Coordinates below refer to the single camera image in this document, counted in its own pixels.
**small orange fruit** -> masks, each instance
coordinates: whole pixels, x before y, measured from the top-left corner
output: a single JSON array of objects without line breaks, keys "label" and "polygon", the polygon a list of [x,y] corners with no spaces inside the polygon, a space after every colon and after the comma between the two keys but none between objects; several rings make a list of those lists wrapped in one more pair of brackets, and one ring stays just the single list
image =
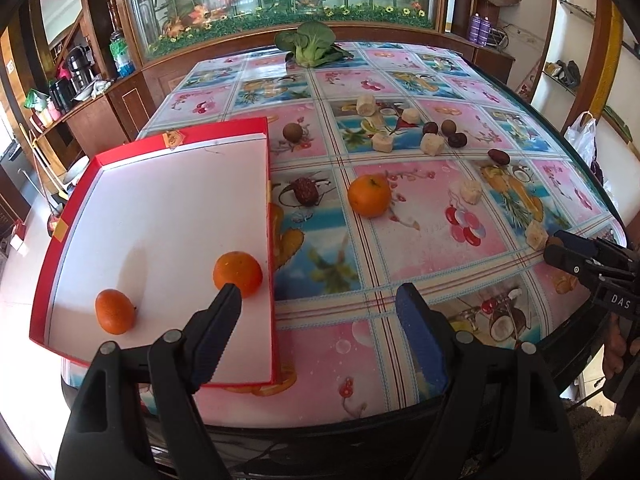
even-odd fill
[{"label": "small orange fruit", "polygon": [[120,335],[136,322],[136,308],[119,290],[107,288],[95,298],[95,317],[105,332]]},{"label": "small orange fruit", "polygon": [[351,208],[365,218],[385,213],[391,203],[391,188],[382,174],[363,175],[354,180],[347,190]]},{"label": "small orange fruit", "polygon": [[256,259],[242,251],[223,254],[213,267],[213,283],[218,289],[233,283],[242,298],[252,295],[262,283],[262,269]]}]

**table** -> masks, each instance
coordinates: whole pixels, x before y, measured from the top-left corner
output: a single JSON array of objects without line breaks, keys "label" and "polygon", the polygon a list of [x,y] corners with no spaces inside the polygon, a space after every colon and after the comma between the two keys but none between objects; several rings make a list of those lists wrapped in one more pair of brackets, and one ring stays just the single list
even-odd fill
[{"label": "table", "polygon": [[[206,424],[315,426],[429,399],[429,378],[394,312],[398,285],[413,282],[456,330],[512,348],[539,342],[589,295],[526,244],[532,219],[550,233],[626,245],[606,200],[554,133],[458,54],[398,43],[342,47],[353,59],[314,70],[272,48],[198,63],[141,133],[257,116],[270,124],[284,254],[274,277],[282,375],[262,388],[202,388],[195,399]],[[376,95],[383,123],[356,113],[364,92]],[[454,120],[468,145],[424,155],[422,124],[400,118],[407,107],[423,121]],[[287,123],[302,126],[299,143],[283,138]],[[395,137],[389,154],[371,147],[383,129]],[[494,166],[491,148],[509,153],[510,165]],[[346,201],[349,183],[368,173],[384,174],[393,192],[388,212],[373,220]],[[315,183],[316,206],[296,201],[300,178]],[[482,183],[477,205],[460,199],[464,178]],[[68,384],[83,375],[65,363]],[[154,413],[152,392],[141,391]]]}]

